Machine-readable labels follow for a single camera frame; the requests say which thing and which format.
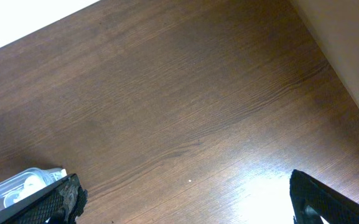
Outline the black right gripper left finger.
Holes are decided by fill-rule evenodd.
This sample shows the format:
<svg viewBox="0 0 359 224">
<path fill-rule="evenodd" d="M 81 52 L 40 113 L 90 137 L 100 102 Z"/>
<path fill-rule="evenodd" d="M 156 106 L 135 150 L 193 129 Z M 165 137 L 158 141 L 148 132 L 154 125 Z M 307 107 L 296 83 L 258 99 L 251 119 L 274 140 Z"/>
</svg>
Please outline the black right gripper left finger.
<svg viewBox="0 0 359 224">
<path fill-rule="evenodd" d="M 0 224 L 76 224 L 88 199 L 76 174 L 70 174 L 0 211 Z"/>
</svg>

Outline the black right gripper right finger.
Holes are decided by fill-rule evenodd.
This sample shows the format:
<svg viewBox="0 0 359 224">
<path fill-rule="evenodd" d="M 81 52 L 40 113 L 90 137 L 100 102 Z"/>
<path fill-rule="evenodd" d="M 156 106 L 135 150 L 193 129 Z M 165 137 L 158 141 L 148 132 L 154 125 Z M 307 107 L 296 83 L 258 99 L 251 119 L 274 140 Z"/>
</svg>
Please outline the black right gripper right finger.
<svg viewBox="0 0 359 224">
<path fill-rule="evenodd" d="M 359 224 L 358 203 L 303 171 L 292 171 L 290 197 L 296 224 Z"/>
</svg>

